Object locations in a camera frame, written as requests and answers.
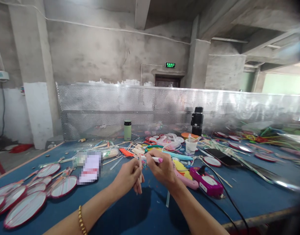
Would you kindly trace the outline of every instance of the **green exit sign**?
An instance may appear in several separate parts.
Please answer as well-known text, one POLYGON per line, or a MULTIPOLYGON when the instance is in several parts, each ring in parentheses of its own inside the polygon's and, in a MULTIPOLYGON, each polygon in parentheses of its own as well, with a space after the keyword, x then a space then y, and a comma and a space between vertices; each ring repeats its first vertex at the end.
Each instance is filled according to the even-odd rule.
POLYGON ((176 67, 175 63, 166 62, 165 63, 166 68, 174 69, 176 67))

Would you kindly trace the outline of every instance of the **forearm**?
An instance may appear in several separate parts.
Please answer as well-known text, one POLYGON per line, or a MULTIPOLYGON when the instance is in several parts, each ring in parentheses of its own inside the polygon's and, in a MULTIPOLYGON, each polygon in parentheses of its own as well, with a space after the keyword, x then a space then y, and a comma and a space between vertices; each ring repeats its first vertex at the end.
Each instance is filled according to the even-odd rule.
MULTIPOLYGON (((89 232, 100 216, 118 200, 114 193, 113 186, 110 185, 87 203, 82 206, 82 219, 86 231, 89 232)), ((78 210, 74 211, 68 217, 57 223, 49 229, 44 235, 81 235, 82 231, 79 225, 78 210)))
POLYGON ((171 195, 182 211, 193 235, 223 235, 228 232, 214 219, 189 192, 186 186, 177 180, 168 187, 171 195))

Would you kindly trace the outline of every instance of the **metal mesh fence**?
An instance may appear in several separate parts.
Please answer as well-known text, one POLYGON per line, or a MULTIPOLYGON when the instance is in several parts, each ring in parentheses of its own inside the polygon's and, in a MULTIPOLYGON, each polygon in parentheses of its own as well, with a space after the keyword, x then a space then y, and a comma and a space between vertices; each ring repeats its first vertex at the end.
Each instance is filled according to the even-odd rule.
POLYGON ((64 140, 123 136, 132 120, 136 136, 191 130, 194 108, 204 108, 203 133, 246 123, 290 123, 300 118, 300 95, 269 95, 119 85, 57 85, 64 140))

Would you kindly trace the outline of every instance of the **concrete floor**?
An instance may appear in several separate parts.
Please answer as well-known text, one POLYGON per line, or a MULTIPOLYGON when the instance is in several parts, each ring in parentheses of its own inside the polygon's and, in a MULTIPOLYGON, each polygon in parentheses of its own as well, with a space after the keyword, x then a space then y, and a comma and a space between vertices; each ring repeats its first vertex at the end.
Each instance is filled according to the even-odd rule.
POLYGON ((6 172, 43 153, 44 150, 30 148, 21 153, 0 152, 0 163, 6 172))

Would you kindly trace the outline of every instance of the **brown door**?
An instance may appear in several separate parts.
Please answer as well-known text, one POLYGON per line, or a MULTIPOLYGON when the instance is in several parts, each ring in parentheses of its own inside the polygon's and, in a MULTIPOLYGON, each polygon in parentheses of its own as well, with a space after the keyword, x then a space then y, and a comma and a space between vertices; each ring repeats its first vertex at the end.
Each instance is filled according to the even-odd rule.
POLYGON ((160 87, 180 87, 180 79, 178 78, 156 78, 155 86, 160 87))

